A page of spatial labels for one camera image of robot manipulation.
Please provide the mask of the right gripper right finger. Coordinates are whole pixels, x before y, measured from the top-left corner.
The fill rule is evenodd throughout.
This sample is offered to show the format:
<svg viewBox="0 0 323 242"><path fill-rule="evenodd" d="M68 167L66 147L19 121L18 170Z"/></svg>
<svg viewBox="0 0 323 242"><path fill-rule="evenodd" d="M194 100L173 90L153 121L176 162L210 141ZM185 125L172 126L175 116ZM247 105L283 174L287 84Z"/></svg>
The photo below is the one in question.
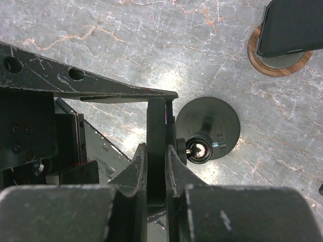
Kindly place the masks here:
<svg viewBox="0 0 323 242"><path fill-rule="evenodd" d="M211 186L165 155L169 241L322 241L305 199L294 189Z"/></svg>

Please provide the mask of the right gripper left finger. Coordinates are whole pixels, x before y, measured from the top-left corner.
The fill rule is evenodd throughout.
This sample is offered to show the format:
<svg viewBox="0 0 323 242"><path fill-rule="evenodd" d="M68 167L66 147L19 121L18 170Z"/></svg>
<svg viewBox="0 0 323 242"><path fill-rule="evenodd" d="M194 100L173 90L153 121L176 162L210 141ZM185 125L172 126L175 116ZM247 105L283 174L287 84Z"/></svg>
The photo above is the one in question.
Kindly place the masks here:
<svg viewBox="0 0 323 242"><path fill-rule="evenodd" d="M146 145L107 185L4 189L1 241L147 241Z"/></svg>

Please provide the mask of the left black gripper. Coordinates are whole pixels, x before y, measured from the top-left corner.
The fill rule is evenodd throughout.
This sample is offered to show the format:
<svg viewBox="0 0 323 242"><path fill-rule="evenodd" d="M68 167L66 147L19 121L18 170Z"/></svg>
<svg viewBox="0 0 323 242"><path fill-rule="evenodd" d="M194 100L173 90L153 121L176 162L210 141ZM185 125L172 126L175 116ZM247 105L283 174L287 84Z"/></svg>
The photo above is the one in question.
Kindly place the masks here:
<svg viewBox="0 0 323 242"><path fill-rule="evenodd" d="M1 88L2 187L99 183L98 163L87 157L84 116L66 106L56 110L62 101L53 96L97 103L178 98L174 91L132 86L5 42Z"/></svg>

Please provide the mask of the black round base phone stand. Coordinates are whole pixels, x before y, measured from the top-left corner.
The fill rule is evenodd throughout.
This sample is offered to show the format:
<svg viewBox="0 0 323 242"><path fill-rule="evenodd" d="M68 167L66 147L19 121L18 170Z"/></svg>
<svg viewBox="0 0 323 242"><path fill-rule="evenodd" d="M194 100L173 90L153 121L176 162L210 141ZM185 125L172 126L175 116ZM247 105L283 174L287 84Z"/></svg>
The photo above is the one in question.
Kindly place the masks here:
<svg viewBox="0 0 323 242"><path fill-rule="evenodd" d="M175 120L177 154L182 163L204 164L229 154L240 138L240 120L227 102L199 97L183 106Z"/></svg>

